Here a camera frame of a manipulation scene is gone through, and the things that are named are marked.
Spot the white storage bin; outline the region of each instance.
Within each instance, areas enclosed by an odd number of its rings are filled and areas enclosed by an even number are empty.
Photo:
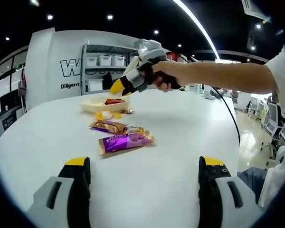
[[[116,99],[116,97],[98,97],[90,98],[80,104],[81,110],[85,112],[97,113],[102,111],[119,112],[122,110],[129,109],[130,96],[122,96],[120,99],[125,100],[125,102],[118,104],[108,104],[105,105],[107,99]]]
[[[125,57],[113,56],[112,57],[112,66],[123,67],[124,66],[124,60],[125,60]]]
[[[108,67],[111,65],[112,56],[99,56],[99,65]]]
[[[97,57],[88,57],[88,58],[86,58],[86,66],[87,67],[95,67],[95,66],[97,66]]]

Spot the desk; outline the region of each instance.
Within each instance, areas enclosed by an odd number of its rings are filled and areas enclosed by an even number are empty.
[[[238,134],[221,100],[192,92],[146,90],[131,95],[135,114],[120,122],[145,127],[156,146],[102,159],[94,120],[79,103],[94,94],[43,103],[0,137],[0,175],[21,210],[33,193],[57,176],[71,158],[91,160],[91,226],[96,228],[191,228],[199,222],[201,155],[222,159],[237,174]],[[233,115],[230,98],[226,98]]]

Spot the tiled floor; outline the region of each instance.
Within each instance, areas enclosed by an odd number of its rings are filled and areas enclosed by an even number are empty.
[[[237,124],[241,135],[238,171],[250,167],[266,168],[270,156],[269,147],[260,150],[262,142],[270,142],[270,136],[261,128],[259,120],[251,119],[247,113],[237,112]]]

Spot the purple snack wrapper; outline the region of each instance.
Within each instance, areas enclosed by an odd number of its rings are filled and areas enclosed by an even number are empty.
[[[152,142],[154,142],[154,138],[149,134],[148,131],[146,131],[144,134],[129,133],[114,135],[99,139],[100,154],[140,147]]]

